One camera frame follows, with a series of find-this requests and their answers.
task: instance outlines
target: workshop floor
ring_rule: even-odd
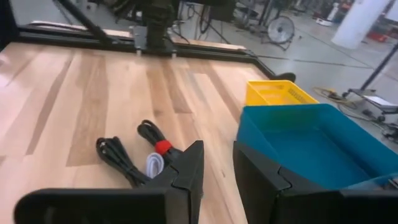
[[[66,22],[52,0],[11,0],[14,13],[19,24],[27,24],[33,20]],[[115,24],[115,18],[104,7],[97,8],[96,12],[86,13],[97,24],[105,29],[128,30],[132,24],[120,21]],[[261,55],[261,60],[276,73],[294,72],[297,75],[296,84],[313,95],[322,103],[328,100],[316,95],[312,88],[315,86],[334,89],[342,93],[349,88],[359,88],[372,74],[381,60],[388,54],[395,44],[393,40],[387,43],[378,43],[369,39],[364,40],[356,50],[347,50],[331,43],[337,27],[323,27],[315,23],[308,15],[288,15],[295,23],[295,37],[288,50],[282,51],[271,44],[260,44],[258,37],[247,31],[238,30],[234,25],[214,21],[213,27],[226,37],[232,44],[243,45],[254,53]],[[196,17],[182,25],[182,34],[188,39],[195,38]],[[210,31],[207,41],[220,42],[220,37]],[[371,85],[378,95],[398,104],[398,56],[395,56],[382,72],[379,78]],[[398,145],[383,139],[379,128],[365,121],[357,121],[395,152]]]

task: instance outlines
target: yellow basket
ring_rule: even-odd
[[[249,81],[246,105],[297,105],[319,103],[296,84],[287,80]]]

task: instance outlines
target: wooden table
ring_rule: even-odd
[[[1,54],[0,223],[36,189],[130,188],[95,141],[119,136],[144,170],[154,148],[137,134],[143,119],[179,149],[204,140],[200,223],[246,223],[232,145],[246,82],[264,78],[255,66],[19,43]]]

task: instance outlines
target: blue bin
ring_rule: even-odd
[[[246,106],[237,141],[330,190],[398,172],[398,155],[331,105]]]

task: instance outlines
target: wheel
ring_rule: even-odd
[[[373,116],[373,113],[372,113],[372,111],[370,111],[370,110],[363,110],[363,111],[362,111],[362,114],[365,115],[365,116],[369,116],[369,117],[372,117],[372,116]]]
[[[377,117],[377,121],[378,121],[378,122],[385,122],[385,121],[386,121],[386,117],[383,116],[383,115],[382,115],[382,116],[378,116],[378,117]]]
[[[282,73],[280,75],[277,75],[273,80],[289,80],[291,82],[296,81],[296,75],[292,72],[286,72]]]
[[[343,93],[341,96],[344,97],[344,98],[346,98],[348,95],[349,95],[349,93],[348,93],[348,92],[345,92],[345,93]]]

